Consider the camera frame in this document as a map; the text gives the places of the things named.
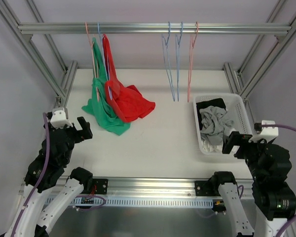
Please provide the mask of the white tank top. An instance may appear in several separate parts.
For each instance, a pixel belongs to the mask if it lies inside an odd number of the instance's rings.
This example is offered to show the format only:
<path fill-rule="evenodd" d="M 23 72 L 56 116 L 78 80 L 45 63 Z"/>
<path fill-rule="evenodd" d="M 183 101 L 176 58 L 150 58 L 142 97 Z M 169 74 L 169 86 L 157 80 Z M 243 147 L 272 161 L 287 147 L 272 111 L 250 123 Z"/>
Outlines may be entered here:
<path fill-rule="evenodd" d="M 222 152 L 222 144 L 221 145 L 211 145 L 208 141 L 202 141 L 202 148 L 204 151 L 209 153 L 221 153 Z"/>

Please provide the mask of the grey tank top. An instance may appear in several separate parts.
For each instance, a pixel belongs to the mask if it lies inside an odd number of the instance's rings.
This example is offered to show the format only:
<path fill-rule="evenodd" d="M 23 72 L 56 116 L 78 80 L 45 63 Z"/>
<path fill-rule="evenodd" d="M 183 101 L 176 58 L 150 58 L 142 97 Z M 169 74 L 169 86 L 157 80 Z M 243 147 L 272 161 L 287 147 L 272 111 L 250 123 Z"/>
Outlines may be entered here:
<path fill-rule="evenodd" d="M 211 145 L 221 145 L 223 136 L 229 135 L 234 127 L 234 120 L 225 109 L 209 106 L 199 110 L 202 117 L 202 129 L 200 136 L 202 140 L 208 141 Z"/>

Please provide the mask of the black tank top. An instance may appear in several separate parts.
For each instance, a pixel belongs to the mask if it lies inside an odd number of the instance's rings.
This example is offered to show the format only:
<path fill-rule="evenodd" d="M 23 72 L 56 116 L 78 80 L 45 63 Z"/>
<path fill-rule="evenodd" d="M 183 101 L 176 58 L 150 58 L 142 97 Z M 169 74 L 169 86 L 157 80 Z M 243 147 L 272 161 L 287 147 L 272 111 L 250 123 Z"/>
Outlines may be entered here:
<path fill-rule="evenodd" d="M 202 117 L 201 117 L 201 114 L 199 112 L 200 109 L 205 109 L 209 106 L 214 106 L 214 107 L 219 107 L 219 108 L 222 108 L 222 109 L 225 109 L 226 110 L 226 105 L 225 105 L 225 102 L 222 98 L 217 98 L 217 99 L 212 99 L 212 100 L 209 100 L 209 101 L 202 101 L 202 102 L 198 102 L 196 103 L 196 110 L 197 110 L 197 117 L 198 117 L 198 123 L 199 123 L 199 127 L 200 129 L 202 129 Z"/>

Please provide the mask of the blue hanger of grey top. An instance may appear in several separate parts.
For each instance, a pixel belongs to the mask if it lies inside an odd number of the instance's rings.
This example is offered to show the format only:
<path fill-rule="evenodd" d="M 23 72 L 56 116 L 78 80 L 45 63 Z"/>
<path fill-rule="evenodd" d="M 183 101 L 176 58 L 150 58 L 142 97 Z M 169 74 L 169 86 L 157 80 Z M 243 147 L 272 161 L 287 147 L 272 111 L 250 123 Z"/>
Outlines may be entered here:
<path fill-rule="evenodd" d="M 169 82 L 169 86 L 170 86 L 172 99 L 173 99 L 173 101 L 175 101 L 173 77 L 172 77 L 172 73 L 171 73 L 170 57 L 169 57 L 169 51 L 168 51 L 170 33 L 171 33 L 171 23 L 168 22 L 168 36 L 164 37 L 164 35 L 161 35 L 162 53 L 163 53 L 163 61 L 164 61 L 164 66 L 165 66 L 165 70 L 166 70 L 166 74 L 167 74 L 167 78 L 168 78 L 168 82 Z"/>

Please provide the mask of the pink wire hanger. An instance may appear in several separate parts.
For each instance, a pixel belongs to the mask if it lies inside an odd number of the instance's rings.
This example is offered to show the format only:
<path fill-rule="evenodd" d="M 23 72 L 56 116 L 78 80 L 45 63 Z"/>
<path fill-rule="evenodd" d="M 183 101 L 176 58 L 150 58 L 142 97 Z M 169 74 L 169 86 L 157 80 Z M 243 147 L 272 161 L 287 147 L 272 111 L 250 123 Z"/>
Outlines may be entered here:
<path fill-rule="evenodd" d="M 188 69 L 188 79 L 187 79 L 187 102 L 190 102 L 190 97 L 191 97 L 191 81 L 192 81 L 192 69 L 193 69 L 193 51 L 194 51 L 194 46 L 196 43 L 196 39 L 198 36 L 198 31 L 199 31 L 199 24 L 198 22 L 195 23 L 196 30 L 195 30 L 195 35 L 190 36 L 190 44 L 189 44 L 189 69 Z"/>

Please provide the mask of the blue hanger of white top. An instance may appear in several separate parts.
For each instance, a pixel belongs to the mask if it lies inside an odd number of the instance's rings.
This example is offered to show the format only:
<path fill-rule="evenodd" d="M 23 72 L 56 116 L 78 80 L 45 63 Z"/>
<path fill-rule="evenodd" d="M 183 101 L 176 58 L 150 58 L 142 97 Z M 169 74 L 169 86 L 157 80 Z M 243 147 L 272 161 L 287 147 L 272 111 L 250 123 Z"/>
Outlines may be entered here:
<path fill-rule="evenodd" d="M 180 34 L 175 35 L 175 50 L 176 50 L 176 74 L 177 74 L 177 101 L 180 100 L 180 47 L 181 47 L 181 40 L 183 35 L 183 22 L 181 22 Z"/>

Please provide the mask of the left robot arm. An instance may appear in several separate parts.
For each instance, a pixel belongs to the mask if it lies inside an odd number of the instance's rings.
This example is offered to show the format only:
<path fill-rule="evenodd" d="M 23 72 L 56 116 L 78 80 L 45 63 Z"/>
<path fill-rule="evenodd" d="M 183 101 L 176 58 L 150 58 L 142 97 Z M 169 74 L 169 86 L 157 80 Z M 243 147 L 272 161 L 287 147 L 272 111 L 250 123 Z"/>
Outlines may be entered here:
<path fill-rule="evenodd" d="M 35 160 L 28 166 L 24 193 L 16 215 L 4 237 L 47 237 L 71 201 L 93 187 L 93 174 L 77 167 L 72 170 L 64 188 L 45 206 L 57 181 L 70 162 L 75 144 L 93 137 L 90 123 L 78 117 L 81 129 L 66 122 L 53 125 L 55 113 L 44 113 L 45 139 Z"/>

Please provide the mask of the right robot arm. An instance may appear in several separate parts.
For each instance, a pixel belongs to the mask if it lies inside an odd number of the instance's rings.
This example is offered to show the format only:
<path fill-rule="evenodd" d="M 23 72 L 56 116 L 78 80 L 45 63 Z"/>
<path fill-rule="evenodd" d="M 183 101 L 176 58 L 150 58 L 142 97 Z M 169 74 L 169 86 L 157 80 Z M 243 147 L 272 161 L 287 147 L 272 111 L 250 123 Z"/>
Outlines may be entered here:
<path fill-rule="evenodd" d="M 221 197 L 234 237 L 282 237 L 294 221 L 296 196 L 286 182 L 292 168 L 289 151 L 265 138 L 232 132 L 223 138 L 222 153 L 245 161 L 251 176 L 256 223 L 251 226 L 243 209 L 232 172 L 216 171 L 205 182 L 195 181 L 196 196 Z"/>

